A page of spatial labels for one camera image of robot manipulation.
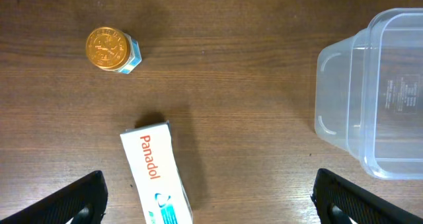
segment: wood grain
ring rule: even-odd
[[[423,182],[368,176],[314,133],[319,52],[423,0],[0,0],[0,219],[102,170],[104,223],[143,223],[119,134],[170,120],[196,223],[318,223],[325,167],[416,215]],[[97,26],[136,38],[130,75],[85,57]]]

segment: small bottle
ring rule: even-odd
[[[100,27],[88,36],[88,59],[100,69],[128,74],[142,61],[138,42],[122,31]]]

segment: plastic container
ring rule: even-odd
[[[315,130],[381,179],[423,179],[423,9],[379,13],[325,48]]]

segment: white box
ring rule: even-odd
[[[147,224],[192,224],[173,157],[169,123],[120,134]]]

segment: blue and white label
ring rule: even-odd
[[[155,200],[160,208],[161,216],[164,224],[178,224],[178,219],[174,212],[173,205],[171,203],[170,195],[155,194]]]

